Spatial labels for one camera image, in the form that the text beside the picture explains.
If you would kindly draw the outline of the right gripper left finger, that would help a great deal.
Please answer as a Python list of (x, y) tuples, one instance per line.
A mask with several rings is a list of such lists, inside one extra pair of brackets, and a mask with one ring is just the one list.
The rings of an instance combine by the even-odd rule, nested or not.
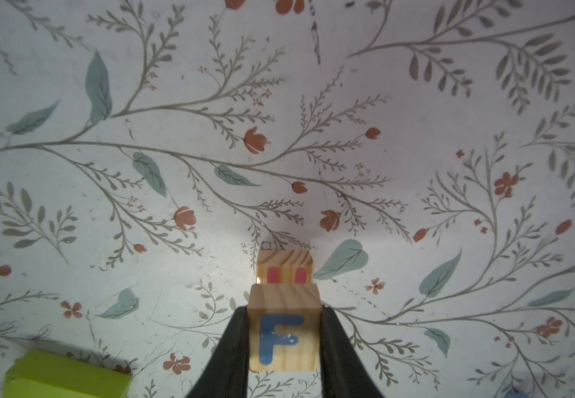
[(246, 398), (249, 385), (249, 317), (238, 307), (187, 398)]

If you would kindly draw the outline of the pink letter wood cube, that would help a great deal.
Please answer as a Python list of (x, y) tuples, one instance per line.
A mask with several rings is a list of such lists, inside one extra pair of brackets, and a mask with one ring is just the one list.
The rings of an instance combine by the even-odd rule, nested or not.
[(261, 250), (257, 257), (260, 285), (312, 283), (313, 258), (304, 250)]

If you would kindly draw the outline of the light blue wood block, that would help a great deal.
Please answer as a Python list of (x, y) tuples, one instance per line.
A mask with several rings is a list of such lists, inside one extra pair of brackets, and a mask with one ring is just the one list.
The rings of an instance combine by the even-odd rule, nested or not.
[(515, 388), (510, 389), (508, 393), (504, 395), (504, 398), (531, 398), (528, 394), (523, 391), (519, 391)]

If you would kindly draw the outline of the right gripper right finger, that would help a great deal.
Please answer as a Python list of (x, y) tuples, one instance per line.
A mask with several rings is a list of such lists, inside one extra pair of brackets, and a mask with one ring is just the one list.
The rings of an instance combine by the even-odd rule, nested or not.
[(333, 308), (324, 306), (321, 317), (320, 369), (325, 398), (383, 398)]

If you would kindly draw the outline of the blue F letter cube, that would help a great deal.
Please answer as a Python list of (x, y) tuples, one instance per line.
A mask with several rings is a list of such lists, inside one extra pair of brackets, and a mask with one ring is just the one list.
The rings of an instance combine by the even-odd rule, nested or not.
[(253, 285), (247, 315), (250, 371), (319, 369), (322, 302), (317, 285)]

